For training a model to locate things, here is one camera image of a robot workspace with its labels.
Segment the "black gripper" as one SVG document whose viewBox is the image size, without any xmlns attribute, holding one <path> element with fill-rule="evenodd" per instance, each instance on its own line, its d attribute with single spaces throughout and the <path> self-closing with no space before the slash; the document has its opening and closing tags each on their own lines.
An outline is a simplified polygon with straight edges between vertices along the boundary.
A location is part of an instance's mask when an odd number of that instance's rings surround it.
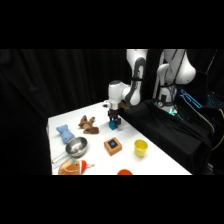
<svg viewBox="0 0 224 224">
<path fill-rule="evenodd" d="M 119 114 L 117 110 L 109 110 L 108 116 L 111 119 L 109 121 L 109 125 L 114 125 L 114 120 L 116 121 L 116 126 L 119 127 L 121 125 L 121 119 L 119 118 Z"/>
</svg>

